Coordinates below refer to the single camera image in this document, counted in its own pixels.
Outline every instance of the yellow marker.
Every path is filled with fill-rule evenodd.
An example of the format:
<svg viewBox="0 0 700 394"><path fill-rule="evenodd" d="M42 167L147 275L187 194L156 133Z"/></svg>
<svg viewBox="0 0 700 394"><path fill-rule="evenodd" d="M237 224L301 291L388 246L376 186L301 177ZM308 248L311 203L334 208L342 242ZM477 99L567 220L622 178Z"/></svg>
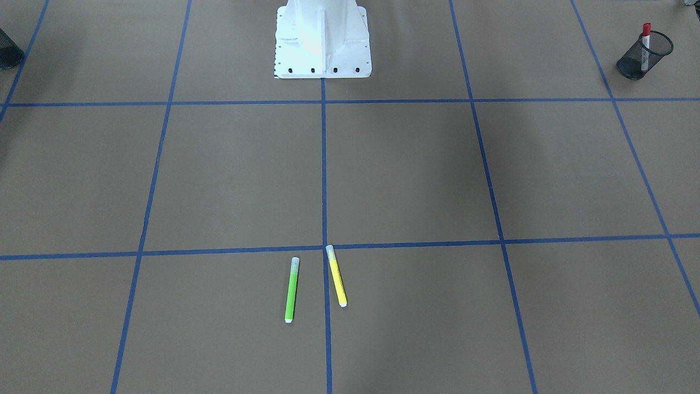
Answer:
<svg viewBox="0 0 700 394"><path fill-rule="evenodd" d="M333 284L335 285L335 294L338 296L338 304L341 308L348 306L348 299L345 297L345 289L343 289L343 280L340 278L340 270L338 269L338 261L335 259L333 245L325 247L328 253L328 265L330 265L330 273L333 275Z"/></svg>

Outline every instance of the black mesh pen holder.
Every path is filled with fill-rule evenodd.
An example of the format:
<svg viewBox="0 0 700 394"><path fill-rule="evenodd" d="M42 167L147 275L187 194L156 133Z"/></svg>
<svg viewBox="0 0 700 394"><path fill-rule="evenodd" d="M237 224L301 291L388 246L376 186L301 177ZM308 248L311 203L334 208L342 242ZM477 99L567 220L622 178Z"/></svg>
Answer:
<svg viewBox="0 0 700 394"><path fill-rule="evenodd" d="M25 53L0 29L0 69L7 70L20 64Z"/></svg>
<svg viewBox="0 0 700 394"><path fill-rule="evenodd" d="M642 79L661 59L673 52L673 42L665 34L652 30L649 41L650 48L647 48L640 34L637 42L617 61L617 70L622 76L633 81Z"/></svg>

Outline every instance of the floor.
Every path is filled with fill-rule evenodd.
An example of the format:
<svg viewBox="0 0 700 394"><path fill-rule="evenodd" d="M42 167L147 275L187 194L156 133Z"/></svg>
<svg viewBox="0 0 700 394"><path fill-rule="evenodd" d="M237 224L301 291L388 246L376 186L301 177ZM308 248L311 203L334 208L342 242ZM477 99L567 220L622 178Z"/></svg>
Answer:
<svg viewBox="0 0 700 394"><path fill-rule="evenodd" d="M282 0L2 2L0 392L698 393L694 9L359 4L302 81Z"/></svg>

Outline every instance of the white metal pedestal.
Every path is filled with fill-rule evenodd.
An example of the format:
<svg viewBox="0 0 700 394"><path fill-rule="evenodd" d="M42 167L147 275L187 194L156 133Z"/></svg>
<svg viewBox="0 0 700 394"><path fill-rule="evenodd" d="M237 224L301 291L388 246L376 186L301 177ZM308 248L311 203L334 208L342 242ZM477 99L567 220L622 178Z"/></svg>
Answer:
<svg viewBox="0 0 700 394"><path fill-rule="evenodd" d="M366 78L367 11L355 0L289 0L277 10L275 78Z"/></svg>

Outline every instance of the grid line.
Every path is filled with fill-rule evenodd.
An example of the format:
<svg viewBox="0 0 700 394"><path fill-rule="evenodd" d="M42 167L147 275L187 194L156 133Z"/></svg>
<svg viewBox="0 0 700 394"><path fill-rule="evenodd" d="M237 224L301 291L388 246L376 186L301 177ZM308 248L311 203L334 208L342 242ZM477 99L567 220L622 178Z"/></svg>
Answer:
<svg viewBox="0 0 700 394"><path fill-rule="evenodd" d="M700 238L700 233L671 234L673 239ZM591 237L563 237L563 238L514 238L504 239L506 245L523 244L548 244L548 243L586 243L586 242L615 242L626 240L665 240L665 234L644 234L636 236L591 236ZM483 246L500 245L501 240L453 240L453 241L427 241L404 243L347 243L333 245L338 250L348 249L395 249L411 247L455 247L455 246ZM240 253L274 253L274 252L301 252L307 250L323 250L324 245L294 245L294 246L269 246L269 247L221 247L211 249L172 249L172 250L144 250L143 256L182 256L198 254L240 254ZM0 255L0 261L21 260L59 260L59 259L90 259L107 257L136 257L137 251L123 252L84 252L84 253L53 253L53 254L5 254Z"/></svg>
<svg viewBox="0 0 700 394"><path fill-rule="evenodd" d="M321 228L323 249L328 244L328 145L326 143L326 80L321 79ZM333 338L330 325L328 256L323 253L323 306L325 316L325 390L333 394Z"/></svg>
<svg viewBox="0 0 700 394"><path fill-rule="evenodd" d="M598 72L600 73L601 77L603 78L603 83L605 84L605 89L608 91L608 95L610 96L610 102L612 102L613 108L615 108L615 113L617 114L617 119L619 120L619 124L622 127L622 132L624 133L624 136L627 140L627 144L629 145L629 150L632 153L632 156L634 157L634 161L637 165L637 169L639 170L640 175L642 176L642 179L644 181L644 185L647 188L647 192L649 193L649 197L652 201L652 204L654 205L654 210L657 213L657 216L659 218L659 223L661 223L661 227L664 230L664 235L665 238L668 241L668 246L671 248L671 253L673 254L673 258L675 259L675 263L678 266L678 270L680 271L680 274L683 278L683 282L685 282L685 287L688 291L688 294L690 296L690 299L695 306L695 311L700 317L700 304L698 303L698 299L695 295L695 291L693 290L692 284L690 283L690 279L688 278L688 275L685 271L685 267L683 266L683 262L680 260L680 256L678 256L678 251L676 250L676 245L673 244L673 237L671 237L671 234L669 233L669 228L666 226L666 221L664 220L664 216L661 213L661 208L659 207L659 204L656 200L656 197L654 196L654 191L652 190L651 183L649 182L649 179L647 178L646 172L644 171L644 167L642 166L642 162L639 159L639 155L637 154L636 149L634 148L634 143L632 142L632 138L629 134L629 131L627 130L627 125L624 122L624 118L622 117L622 113L620 112L620 108L617 105L617 99L615 98L615 95L613 95L613 90L610 88L610 84L608 83L608 78L606 77L605 72L603 71L603 68L601 66L601 62L598 59L598 55L596 54L596 50L593 48L593 43L591 42L591 39L588 35L588 31L586 30L586 26L583 23L583 19L581 18L581 14L578 11L578 7L576 6L576 2L574 0L570 0L571 6L573 7L574 13L576 14L576 18L578 19L579 25L581 26L581 30L583 31L583 35L586 38L586 42L588 43L588 47L591 51L591 54L593 55L593 59L596 62L596 66L598 67Z"/></svg>
<svg viewBox="0 0 700 394"><path fill-rule="evenodd" d="M27 50L24 52L24 57L22 58L20 66L17 68L17 73L15 74L15 79L12 81L12 85L10 86L10 90L7 92L7 97L5 98L5 102L3 103L2 110L0 110L0 123L2 122L3 118L5 118L5 113L7 112L7 108L10 105L10 100L12 100L12 95L15 94L15 89L17 88L17 83L20 81L20 77L22 76L22 71L25 70L25 64L27 63L27 58L29 57L29 54L32 52L32 48L34 47L34 42L36 41L36 37L39 35L39 29L41 28L41 24L43 23L43 19L46 16L46 10L48 9L48 2L49 2L49 0L44 1L44 5L41 8L41 13L39 14L39 19L36 21L36 27L34 28L34 33L31 34L31 39L29 40L29 44L27 44Z"/></svg>
<svg viewBox="0 0 700 394"><path fill-rule="evenodd" d="M449 102L696 102L700 97L509 97L441 99L356 99L326 100L326 104L428 104ZM321 100L169 100L117 102L6 102L3 108L27 107L135 107L148 105L304 105Z"/></svg>
<svg viewBox="0 0 700 394"><path fill-rule="evenodd" d="M459 34L459 25L457 23L457 16L454 12L454 3L449 0L449 9L452 16L452 24L454 26L454 35L457 40L457 47L459 49L459 57L462 61L462 71L464 73L464 80L467 86L467 93L469 94L470 106L472 109L472 117L474 118L474 127L477 133L477 138L479 140L479 150L481 151L482 162L484 164L484 174L486 176L486 182L489 186L489 195L491 197L491 206L493 208L493 217L496 220L496 229L498 230L498 240L500 243L500 250L503 254L503 263L505 265L505 272L508 277L508 285L510 287L510 295L512 297L513 309L515 311L515 318L518 324L518 330L520 332L520 341L523 348L523 355L525 357L525 364L527 366L528 377L530 379L530 387L533 394L537 394L537 381L535 379L535 371L532 366L532 360L530 358L530 350L527 344L527 335L525 333L525 326L522 320L522 314L520 311L520 303L518 301L517 291L515 289L515 281L513 279L513 273L510 268L510 259L508 258L508 249L506 248L505 239L503 237L503 227L501 226L501 217L498 213L498 205L496 203L496 195L494 193L494 184L491 181L491 173L489 172L489 162L487 160L486 149L484 148L484 140L482 138L481 127L479 125L479 116L477 114L476 103L474 101L474 95L472 92L471 81L469 79L469 70L467 68L466 58L464 56L464 48L462 46L462 38Z"/></svg>
<svg viewBox="0 0 700 394"><path fill-rule="evenodd" d="M129 332L129 323L131 320L131 312L134 306L134 296L136 294L136 287L139 281L139 270L141 269L141 258L144 255L144 245L146 244L146 233L148 232L148 220L151 216L151 207L153 206L153 195L155 194L155 185L158 181L158 171L160 169L160 155L163 152L163 142L165 140L165 134L168 129L168 120L170 117L170 110L172 105L173 96L175 94L175 85L177 83L177 74L180 67L180 59L182 58L182 51L185 45L185 36L187 33L187 24L190 18L190 9L192 8L192 0L187 0L187 8L185 9L185 17L182 25L182 32L180 35L180 44L177 51L177 56L175 57L175 66L173 69L172 80L170 83L170 92L168 95L168 105L165 109L165 115L163 117L163 127L160 131L160 140L158 141L158 150L155 155L155 165L153 166L153 176L150 181L150 190L148 192L148 202L146 203L146 211L143 214L143 230L141 232L141 239L139 241L139 250L136 253L136 262L134 263L134 274L132 276L131 287L129 288L129 299L127 301L127 308L124 316L124 324L122 326L122 334L119 341L119 350L117 352L117 360L114 365L114 375L112 378L112 386L110 393L116 394L117 386L119 384L119 374L121 372L122 359L124 356L124 349L126 347L127 334Z"/></svg>

